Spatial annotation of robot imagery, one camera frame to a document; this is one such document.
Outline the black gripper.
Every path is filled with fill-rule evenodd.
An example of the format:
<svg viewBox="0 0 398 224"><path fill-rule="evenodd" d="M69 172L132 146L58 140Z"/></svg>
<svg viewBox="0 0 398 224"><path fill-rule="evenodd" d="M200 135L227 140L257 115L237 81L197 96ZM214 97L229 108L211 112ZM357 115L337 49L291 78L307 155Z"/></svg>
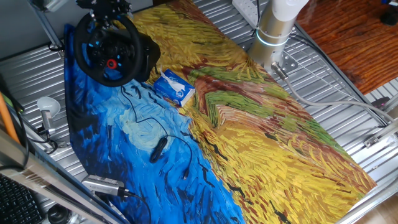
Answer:
<svg viewBox="0 0 398 224"><path fill-rule="evenodd" d="M110 28L113 21L120 14L129 14L131 12L131 3L126 0L76 0L76 4L82 9L90 9L89 29L101 26L101 17L103 17L103 27Z"/></svg>

